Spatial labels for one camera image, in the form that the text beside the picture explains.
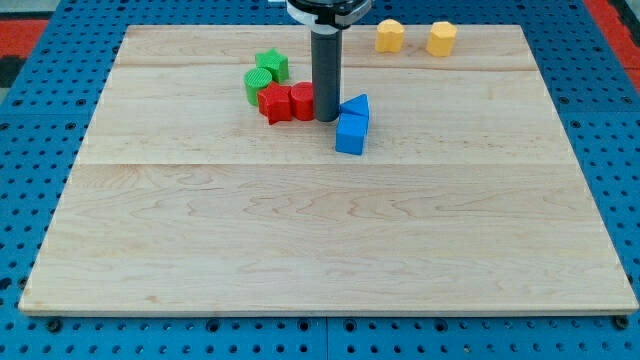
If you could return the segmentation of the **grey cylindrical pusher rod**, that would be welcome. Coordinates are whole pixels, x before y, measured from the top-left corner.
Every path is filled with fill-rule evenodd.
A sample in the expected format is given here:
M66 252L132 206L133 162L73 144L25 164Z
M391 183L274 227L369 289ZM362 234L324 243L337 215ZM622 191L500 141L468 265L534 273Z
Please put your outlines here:
M314 116L332 122L339 116L342 33L328 26L311 28Z

